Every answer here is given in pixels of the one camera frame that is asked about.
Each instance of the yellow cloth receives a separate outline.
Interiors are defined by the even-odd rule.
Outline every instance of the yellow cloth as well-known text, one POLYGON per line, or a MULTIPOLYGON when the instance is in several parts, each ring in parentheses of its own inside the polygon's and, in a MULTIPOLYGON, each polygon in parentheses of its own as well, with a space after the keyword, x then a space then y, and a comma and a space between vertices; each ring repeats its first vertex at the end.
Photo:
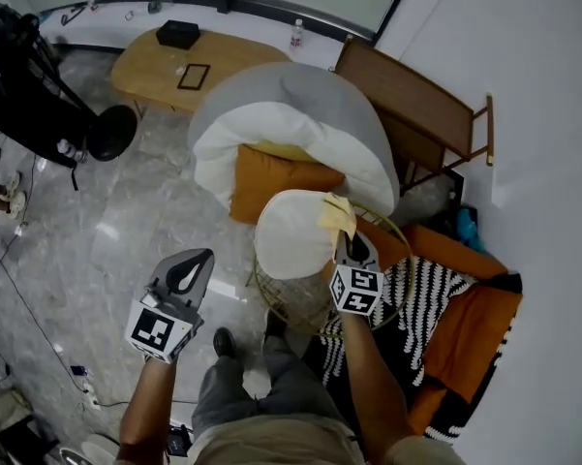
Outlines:
POLYGON ((355 236, 357 229, 357 220, 352 206, 346 198, 338 197, 333 193, 327 193, 322 203, 321 217, 319 218, 319 227, 329 229, 329 238, 331 239, 333 260, 338 247, 338 235, 340 231, 346 233, 349 239, 355 236))
POLYGON ((285 160, 292 160, 293 162, 320 163, 317 159, 308 155, 303 148, 292 144, 277 144, 265 140, 259 141, 256 144, 249 144, 248 146, 260 153, 266 153, 267 155, 273 155, 274 157, 280 157, 285 160))

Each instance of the beige shirt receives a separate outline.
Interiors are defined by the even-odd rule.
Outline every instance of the beige shirt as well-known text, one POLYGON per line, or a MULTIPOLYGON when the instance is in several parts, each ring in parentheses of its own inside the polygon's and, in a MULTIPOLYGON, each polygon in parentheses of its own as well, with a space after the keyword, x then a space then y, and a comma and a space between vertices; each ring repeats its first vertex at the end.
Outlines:
MULTIPOLYGON (((359 446, 337 420, 308 415, 259 416, 217 425, 188 451, 190 464, 315 463, 362 465, 359 446)), ((421 437, 396 443, 389 465, 464 465, 451 446, 421 437)))

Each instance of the gray pants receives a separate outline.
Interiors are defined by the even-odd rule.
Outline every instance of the gray pants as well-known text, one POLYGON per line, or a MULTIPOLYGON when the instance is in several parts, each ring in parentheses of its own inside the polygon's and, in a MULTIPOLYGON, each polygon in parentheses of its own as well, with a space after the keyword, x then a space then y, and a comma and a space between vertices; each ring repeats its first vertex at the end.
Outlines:
POLYGON ((220 356, 204 375, 192 415, 194 437, 209 427, 257 415, 311 414, 345 422, 329 393, 286 340, 269 336, 262 347, 271 391, 261 400, 243 388, 243 365, 220 356))

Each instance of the wooden chair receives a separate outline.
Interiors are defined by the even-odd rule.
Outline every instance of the wooden chair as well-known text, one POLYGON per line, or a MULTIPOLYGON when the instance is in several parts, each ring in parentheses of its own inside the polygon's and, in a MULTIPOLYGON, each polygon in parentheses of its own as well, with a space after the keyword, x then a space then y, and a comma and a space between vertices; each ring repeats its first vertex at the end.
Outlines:
POLYGON ((493 97, 470 107, 398 60, 355 39, 340 53, 335 73, 353 83, 372 103, 387 133, 404 193, 413 186, 486 154, 494 162, 493 97), (487 116, 487 143, 473 151, 474 122, 487 116), (445 151, 459 159, 444 164, 445 151), (418 168, 428 171, 417 178, 418 168))

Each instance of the person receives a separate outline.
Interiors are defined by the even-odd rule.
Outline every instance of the person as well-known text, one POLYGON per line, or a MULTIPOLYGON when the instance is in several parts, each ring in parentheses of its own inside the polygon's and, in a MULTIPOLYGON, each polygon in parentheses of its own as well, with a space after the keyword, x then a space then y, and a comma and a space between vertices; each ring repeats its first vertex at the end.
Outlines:
POLYGON ((0 184, 0 212, 5 212, 12 219, 19 217, 26 207, 26 194, 18 191, 21 172, 16 172, 4 186, 0 184))
MULTIPOLYGON (((381 358, 363 317, 341 314, 352 402, 373 465, 463 462, 445 443, 415 436, 405 398, 381 358)), ((257 400, 243 388, 243 366, 231 333, 219 328, 217 362, 208 369, 192 416, 190 463, 362 464, 354 436, 321 381, 284 339, 286 324, 268 313, 262 353, 271 391, 257 400)), ((117 463, 161 465, 168 437, 176 364, 144 365, 122 419, 117 463)))

